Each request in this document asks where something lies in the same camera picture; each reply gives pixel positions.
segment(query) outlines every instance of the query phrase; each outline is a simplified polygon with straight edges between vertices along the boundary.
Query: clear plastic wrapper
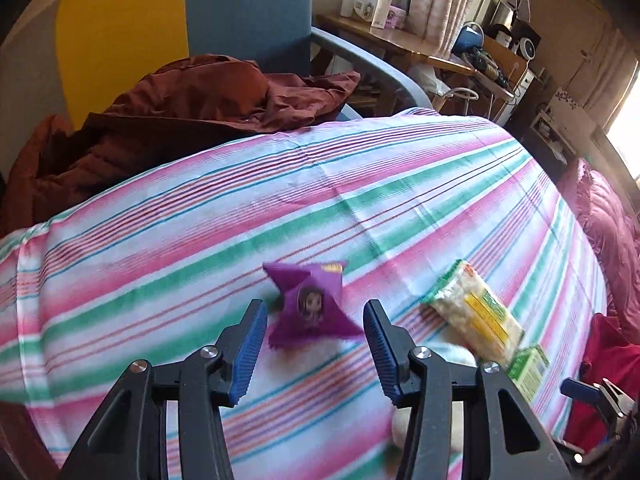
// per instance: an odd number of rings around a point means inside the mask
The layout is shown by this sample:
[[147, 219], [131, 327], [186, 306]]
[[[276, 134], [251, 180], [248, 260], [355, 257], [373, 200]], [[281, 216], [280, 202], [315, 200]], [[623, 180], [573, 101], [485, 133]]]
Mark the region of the clear plastic wrapper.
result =
[[524, 331], [465, 260], [457, 260], [422, 300], [430, 304], [484, 360], [507, 367]]

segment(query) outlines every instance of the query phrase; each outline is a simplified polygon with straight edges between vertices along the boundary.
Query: cartoon girl print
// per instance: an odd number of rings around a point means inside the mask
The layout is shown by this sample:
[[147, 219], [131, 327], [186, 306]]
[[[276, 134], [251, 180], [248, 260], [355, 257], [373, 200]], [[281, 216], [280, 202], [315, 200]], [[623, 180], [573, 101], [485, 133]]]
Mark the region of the cartoon girl print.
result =
[[316, 286], [304, 286], [298, 293], [298, 310], [309, 324], [317, 326], [322, 321], [324, 305], [322, 289]]

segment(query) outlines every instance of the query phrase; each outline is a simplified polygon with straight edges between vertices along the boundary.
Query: pink blanket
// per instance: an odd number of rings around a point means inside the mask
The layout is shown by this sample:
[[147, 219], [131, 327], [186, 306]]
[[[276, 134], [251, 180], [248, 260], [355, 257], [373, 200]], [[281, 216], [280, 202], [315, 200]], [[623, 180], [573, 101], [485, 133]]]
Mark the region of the pink blanket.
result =
[[558, 183], [596, 253], [607, 282], [607, 313], [640, 344], [640, 226], [599, 172], [576, 160]]

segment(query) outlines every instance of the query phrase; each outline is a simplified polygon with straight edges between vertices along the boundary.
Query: yellow panel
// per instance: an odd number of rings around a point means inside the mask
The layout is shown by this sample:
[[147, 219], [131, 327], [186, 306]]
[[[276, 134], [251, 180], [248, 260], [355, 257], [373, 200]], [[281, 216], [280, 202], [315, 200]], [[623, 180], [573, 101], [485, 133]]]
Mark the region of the yellow panel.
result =
[[187, 57], [184, 0], [61, 0], [56, 54], [76, 128], [149, 72]]

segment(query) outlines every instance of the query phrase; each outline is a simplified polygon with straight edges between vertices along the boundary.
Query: gray armrest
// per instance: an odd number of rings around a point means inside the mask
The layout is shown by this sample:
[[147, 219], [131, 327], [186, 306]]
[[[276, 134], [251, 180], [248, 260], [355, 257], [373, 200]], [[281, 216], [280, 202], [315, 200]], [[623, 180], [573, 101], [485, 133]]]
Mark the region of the gray armrest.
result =
[[370, 52], [316, 27], [311, 27], [311, 41], [350, 62], [359, 72], [369, 73], [379, 79], [382, 84], [399, 89], [409, 107], [432, 108], [427, 94], [413, 79]]

